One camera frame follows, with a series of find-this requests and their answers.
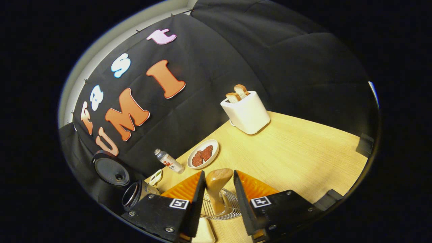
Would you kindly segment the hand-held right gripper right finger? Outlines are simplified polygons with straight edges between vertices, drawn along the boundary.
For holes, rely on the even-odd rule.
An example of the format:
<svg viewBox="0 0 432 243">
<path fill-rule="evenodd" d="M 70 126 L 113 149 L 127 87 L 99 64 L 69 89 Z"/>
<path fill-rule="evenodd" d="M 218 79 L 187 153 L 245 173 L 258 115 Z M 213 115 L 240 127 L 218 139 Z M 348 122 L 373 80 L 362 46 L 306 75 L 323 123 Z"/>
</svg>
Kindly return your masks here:
<svg viewBox="0 0 432 243">
<path fill-rule="evenodd" d="M 239 170 L 233 180 L 244 227 L 254 243 L 280 243 L 317 215 L 316 207 L 293 190 L 271 190 Z"/>
</svg>

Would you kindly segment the black and white rice cooker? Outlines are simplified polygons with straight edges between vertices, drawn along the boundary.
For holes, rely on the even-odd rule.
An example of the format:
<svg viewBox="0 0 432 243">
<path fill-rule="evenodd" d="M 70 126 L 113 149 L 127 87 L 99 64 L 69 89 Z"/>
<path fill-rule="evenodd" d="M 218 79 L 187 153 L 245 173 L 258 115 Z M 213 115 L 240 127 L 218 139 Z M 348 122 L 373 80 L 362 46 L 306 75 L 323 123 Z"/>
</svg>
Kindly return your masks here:
<svg viewBox="0 0 432 243">
<path fill-rule="evenodd" d="M 145 182 L 142 174 L 108 151 L 97 151 L 91 163 L 99 178 L 114 189 L 116 207 L 122 206 L 122 209 L 128 211 L 142 197 L 148 194 L 160 195 L 156 187 Z"/>
</svg>

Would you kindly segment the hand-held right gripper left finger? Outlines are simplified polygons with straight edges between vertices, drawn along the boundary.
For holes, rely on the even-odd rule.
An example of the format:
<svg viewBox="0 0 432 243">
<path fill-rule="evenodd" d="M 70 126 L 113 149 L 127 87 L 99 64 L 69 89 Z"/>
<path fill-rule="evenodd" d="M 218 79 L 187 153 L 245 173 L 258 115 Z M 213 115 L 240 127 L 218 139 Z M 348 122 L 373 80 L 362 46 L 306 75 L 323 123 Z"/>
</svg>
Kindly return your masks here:
<svg viewBox="0 0 432 243">
<path fill-rule="evenodd" d="M 125 207 L 123 221 L 163 243 L 190 243 L 196 237 L 206 187 L 205 173 L 200 171 L 171 188 L 179 195 L 136 194 L 131 206 Z"/>
</svg>

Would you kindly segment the white toaster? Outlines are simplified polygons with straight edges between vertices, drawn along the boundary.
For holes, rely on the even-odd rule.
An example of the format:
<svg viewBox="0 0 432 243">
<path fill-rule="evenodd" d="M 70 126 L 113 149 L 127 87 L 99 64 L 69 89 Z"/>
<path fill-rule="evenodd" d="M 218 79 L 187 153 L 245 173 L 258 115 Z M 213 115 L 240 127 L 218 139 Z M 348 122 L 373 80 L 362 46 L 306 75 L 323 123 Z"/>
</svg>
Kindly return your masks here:
<svg viewBox="0 0 432 243">
<path fill-rule="evenodd" d="M 237 103 L 229 103 L 226 98 L 220 105 L 233 126 L 246 134 L 256 134 L 270 123 L 270 116 L 257 92 L 249 92 L 247 97 Z"/>
</svg>

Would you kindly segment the black backdrop cloth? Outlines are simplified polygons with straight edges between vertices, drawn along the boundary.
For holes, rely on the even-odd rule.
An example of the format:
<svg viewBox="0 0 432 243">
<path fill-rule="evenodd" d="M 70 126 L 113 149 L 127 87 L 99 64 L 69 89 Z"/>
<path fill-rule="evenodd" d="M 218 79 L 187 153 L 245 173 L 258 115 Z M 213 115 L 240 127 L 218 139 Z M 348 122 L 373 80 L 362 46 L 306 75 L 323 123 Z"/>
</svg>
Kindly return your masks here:
<svg viewBox="0 0 432 243">
<path fill-rule="evenodd" d="M 293 115 L 359 137 L 357 153 L 370 157 L 376 140 L 375 95 L 362 64 L 336 36 L 272 0 L 196 0 L 190 14 L 168 16 L 187 0 L 168 0 L 104 34 L 85 54 L 87 82 L 72 74 L 61 100 L 61 147 L 72 174 L 90 196 L 112 205 L 107 183 L 90 167 L 101 147 L 84 133 L 79 105 L 99 85 L 105 93 L 90 110 L 93 132 L 103 127 L 134 174 L 162 166 L 156 148 L 179 156 L 228 115 L 216 105 L 242 81 L 272 112 Z"/>
</svg>

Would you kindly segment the small green and white dish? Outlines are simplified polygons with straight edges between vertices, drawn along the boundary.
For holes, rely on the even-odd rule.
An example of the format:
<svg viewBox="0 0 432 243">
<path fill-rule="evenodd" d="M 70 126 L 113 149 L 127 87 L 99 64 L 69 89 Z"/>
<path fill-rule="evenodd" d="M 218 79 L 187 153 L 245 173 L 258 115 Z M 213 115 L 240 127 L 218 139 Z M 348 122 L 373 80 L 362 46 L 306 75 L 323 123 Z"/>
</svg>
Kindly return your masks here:
<svg viewBox="0 0 432 243">
<path fill-rule="evenodd" d="M 157 184 L 162 180 L 163 177 L 163 171 L 162 169 L 159 169 L 156 173 L 154 173 L 149 180 L 149 185 L 156 187 Z"/>
</svg>

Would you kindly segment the small clear plastic bottle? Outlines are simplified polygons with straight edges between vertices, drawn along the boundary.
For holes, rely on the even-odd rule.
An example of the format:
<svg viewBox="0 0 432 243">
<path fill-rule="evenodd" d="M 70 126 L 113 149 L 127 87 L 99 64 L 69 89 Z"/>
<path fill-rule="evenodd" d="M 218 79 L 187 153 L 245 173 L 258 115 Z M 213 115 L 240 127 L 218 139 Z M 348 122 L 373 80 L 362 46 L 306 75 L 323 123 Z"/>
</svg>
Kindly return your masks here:
<svg viewBox="0 0 432 243">
<path fill-rule="evenodd" d="M 170 168 L 172 171 L 182 174 L 184 172 L 185 167 L 177 162 L 171 155 L 169 155 L 167 152 L 162 151 L 161 149 L 156 149 L 154 151 L 154 155 L 156 158 L 164 164 L 166 167 Z"/>
</svg>

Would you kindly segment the wooden spoon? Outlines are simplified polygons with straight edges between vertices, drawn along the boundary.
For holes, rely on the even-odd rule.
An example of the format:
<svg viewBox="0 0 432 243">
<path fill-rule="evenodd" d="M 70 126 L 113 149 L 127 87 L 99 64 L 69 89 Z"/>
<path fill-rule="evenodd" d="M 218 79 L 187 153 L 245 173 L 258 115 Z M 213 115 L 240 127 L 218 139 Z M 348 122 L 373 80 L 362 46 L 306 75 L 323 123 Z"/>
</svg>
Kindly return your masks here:
<svg viewBox="0 0 432 243">
<path fill-rule="evenodd" d="M 233 170 L 230 168 L 216 169 L 206 176 L 207 195 L 209 196 L 215 215 L 222 216 L 227 213 L 225 203 L 220 196 L 220 191 L 232 176 Z"/>
</svg>

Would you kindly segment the white round plate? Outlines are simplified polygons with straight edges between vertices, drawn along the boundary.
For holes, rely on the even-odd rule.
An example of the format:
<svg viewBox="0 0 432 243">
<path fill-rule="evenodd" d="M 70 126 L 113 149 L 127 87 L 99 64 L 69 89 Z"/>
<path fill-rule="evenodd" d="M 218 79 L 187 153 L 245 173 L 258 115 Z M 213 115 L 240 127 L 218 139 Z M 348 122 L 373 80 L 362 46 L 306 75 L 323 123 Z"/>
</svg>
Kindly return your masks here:
<svg viewBox="0 0 432 243">
<path fill-rule="evenodd" d="M 203 162 L 202 165 L 198 166 L 198 167 L 194 167 L 192 165 L 192 158 L 193 156 L 196 154 L 197 151 L 203 151 L 207 146 L 209 145 L 213 145 L 213 152 L 212 152 L 212 156 L 210 157 L 210 159 L 208 159 L 207 162 Z M 207 167 L 208 165 L 210 165 L 215 158 L 217 157 L 218 153 L 219 153 L 219 143 L 217 140 L 214 139 L 210 139 L 210 140 L 205 140 L 204 142 L 200 143 L 199 145 L 197 145 L 190 153 L 189 153 L 189 157 L 187 160 L 187 166 L 191 169 L 195 169 L 195 170 L 199 170 L 199 169 L 203 169 L 205 167 Z"/>
</svg>

